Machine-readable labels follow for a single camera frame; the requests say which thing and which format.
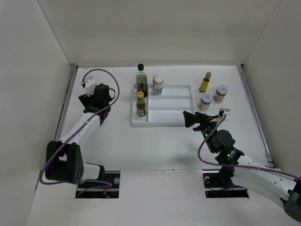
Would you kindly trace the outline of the orange spice jar front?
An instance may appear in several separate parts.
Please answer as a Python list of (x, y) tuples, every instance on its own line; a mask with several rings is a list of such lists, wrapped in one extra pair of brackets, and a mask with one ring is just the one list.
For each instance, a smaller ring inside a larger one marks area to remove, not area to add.
[(209, 108), (212, 100), (213, 100), (213, 97), (210, 93), (204, 93), (201, 96), (201, 99), (198, 104), (199, 109), (202, 111), (206, 111)]

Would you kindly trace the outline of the dark soy sauce bottle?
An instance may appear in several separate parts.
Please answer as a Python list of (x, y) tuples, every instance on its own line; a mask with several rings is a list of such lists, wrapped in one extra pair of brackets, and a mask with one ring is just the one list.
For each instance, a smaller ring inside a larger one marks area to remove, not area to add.
[(136, 74), (136, 87), (137, 91), (141, 91), (144, 94), (144, 97), (148, 96), (148, 79), (147, 74), (144, 72), (144, 65), (138, 64), (138, 73)]

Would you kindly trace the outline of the white granule jar blue label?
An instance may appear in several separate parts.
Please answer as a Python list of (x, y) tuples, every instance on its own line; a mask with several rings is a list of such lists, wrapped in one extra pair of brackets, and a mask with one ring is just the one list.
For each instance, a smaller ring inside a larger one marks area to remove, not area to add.
[(164, 78), (162, 75), (156, 74), (153, 76), (153, 94), (161, 95), (163, 91)]

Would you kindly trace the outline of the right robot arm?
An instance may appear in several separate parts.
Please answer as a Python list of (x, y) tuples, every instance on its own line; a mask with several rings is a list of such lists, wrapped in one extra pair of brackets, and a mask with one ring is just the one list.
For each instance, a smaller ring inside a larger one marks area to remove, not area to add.
[(254, 161), (237, 149), (235, 140), (229, 131), (219, 126), (229, 118), (227, 109), (220, 110), (218, 115), (183, 112), (185, 127), (194, 127), (201, 132), (209, 152), (216, 154), (213, 166), (219, 167), (213, 178), (204, 177), (208, 188), (219, 186), (220, 192), (235, 186), (250, 189), (280, 206), (292, 219), (301, 220), (301, 179), (295, 175), (270, 169)]

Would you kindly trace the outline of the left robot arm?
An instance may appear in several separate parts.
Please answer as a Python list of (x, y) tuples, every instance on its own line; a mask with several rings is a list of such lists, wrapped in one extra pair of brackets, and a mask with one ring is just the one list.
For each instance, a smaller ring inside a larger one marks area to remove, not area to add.
[(113, 98), (108, 85), (95, 86), (92, 95), (84, 94), (79, 100), (84, 105), (84, 113), (72, 130), (58, 141), (50, 141), (47, 145), (45, 177), (54, 183), (78, 184), (89, 180), (94, 187), (105, 184), (104, 167), (97, 164), (84, 163), (81, 147), (92, 133), (99, 128), (108, 117)]

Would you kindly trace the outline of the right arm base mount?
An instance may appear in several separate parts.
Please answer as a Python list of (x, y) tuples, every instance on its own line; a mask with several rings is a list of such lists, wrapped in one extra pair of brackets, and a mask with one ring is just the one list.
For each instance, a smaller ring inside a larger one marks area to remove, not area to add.
[(233, 184), (234, 167), (202, 171), (206, 198), (249, 198), (246, 188)]

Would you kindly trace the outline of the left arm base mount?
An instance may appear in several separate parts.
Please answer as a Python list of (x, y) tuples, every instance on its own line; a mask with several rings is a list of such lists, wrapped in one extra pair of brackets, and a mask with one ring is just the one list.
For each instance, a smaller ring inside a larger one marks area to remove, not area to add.
[(77, 186), (77, 199), (119, 198), (120, 171), (106, 171), (100, 180), (88, 180)]

